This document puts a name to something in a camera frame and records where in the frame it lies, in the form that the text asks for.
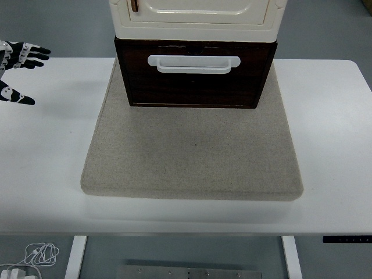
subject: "cream cabinet door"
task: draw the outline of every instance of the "cream cabinet door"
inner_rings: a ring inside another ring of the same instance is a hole
[[[260,25],[270,1],[127,0],[127,5],[131,22]]]

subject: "black and white robotic hand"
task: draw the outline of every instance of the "black and white robotic hand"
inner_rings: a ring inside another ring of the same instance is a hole
[[[33,69],[42,67],[44,64],[39,60],[48,60],[50,53],[51,51],[48,49],[26,42],[0,41],[0,78],[6,70],[12,68]],[[1,80],[0,101],[11,101],[28,105],[35,104],[32,98],[22,95]]]

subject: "cable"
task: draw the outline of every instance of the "cable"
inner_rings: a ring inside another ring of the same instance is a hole
[[[36,248],[33,249],[30,253],[28,253],[27,249],[31,246],[36,246]],[[0,266],[9,266],[7,270],[9,270],[12,266],[33,267],[34,269],[37,270],[40,279],[42,279],[38,266],[53,266],[57,261],[58,254],[59,248],[57,248],[54,244],[31,243],[28,244],[24,249],[24,259],[22,261],[15,264],[10,263],[0,264]]]
[[[4,263],[4,264],[0,264],[0,266],[9,266],[7,269],[11,268],[12,266],[27,266],[27,267],[33,267],[34,269],[36,269],[37,273],[39,274],[39,277],[40,279],[42,279],[41,277],[41,273],[40,273],[40,270],[36,267],[36,266],[32,266],[30,264],[20,264],[20,263]]]
[[[28,255],[27,248],[30,246],[38,246]],[[53,266],[56,263],[59,249],[54,244],[46,243],[32,243],[25,248],[24,262],[25,264],[32,264],[33,266]]]

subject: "beige felt mat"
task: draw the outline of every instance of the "beige felt mat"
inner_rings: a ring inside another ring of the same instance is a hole
[[[136,108],[115,62],[81,187],[90,195],[139,198],[300,197],[274,66],[257,109]]]

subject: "cabinet handle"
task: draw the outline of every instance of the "cabinet handle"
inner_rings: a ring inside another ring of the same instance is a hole
[[[137,2],[137,0],[130,0],[130,4],[132,5],[132,11],[137,13],[138,12],[138,2]]]
[[[147,61],[161,73],[178,74],[227,74],[240,64],[237,56],[150,55]]]

